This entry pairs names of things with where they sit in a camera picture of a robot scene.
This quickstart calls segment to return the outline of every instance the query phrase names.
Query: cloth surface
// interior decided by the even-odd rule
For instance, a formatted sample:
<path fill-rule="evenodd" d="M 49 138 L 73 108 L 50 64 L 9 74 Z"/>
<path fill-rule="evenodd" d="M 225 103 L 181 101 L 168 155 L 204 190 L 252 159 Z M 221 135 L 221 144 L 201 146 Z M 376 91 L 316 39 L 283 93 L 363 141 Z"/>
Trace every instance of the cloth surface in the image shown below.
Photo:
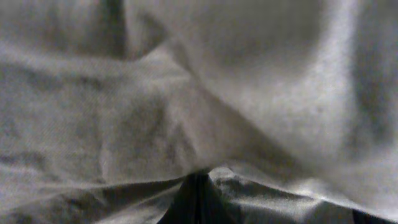
<path fill-rule="evenodd" d="M 398 222 L 397 1 L 0 1 L 0 223 Z"/>

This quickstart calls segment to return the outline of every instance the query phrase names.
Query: gray fabric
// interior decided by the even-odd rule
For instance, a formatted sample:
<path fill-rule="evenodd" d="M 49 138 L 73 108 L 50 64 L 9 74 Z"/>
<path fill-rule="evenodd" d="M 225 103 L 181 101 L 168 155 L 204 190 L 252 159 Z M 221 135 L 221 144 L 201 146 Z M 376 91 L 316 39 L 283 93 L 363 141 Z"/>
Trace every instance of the gray fabric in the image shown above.
<path fill-rule="evenodd" d="M 1 0 L 0 223 L 156 223 L 203 169 L 242 223 L 398 222 L 397 11 Z"/>

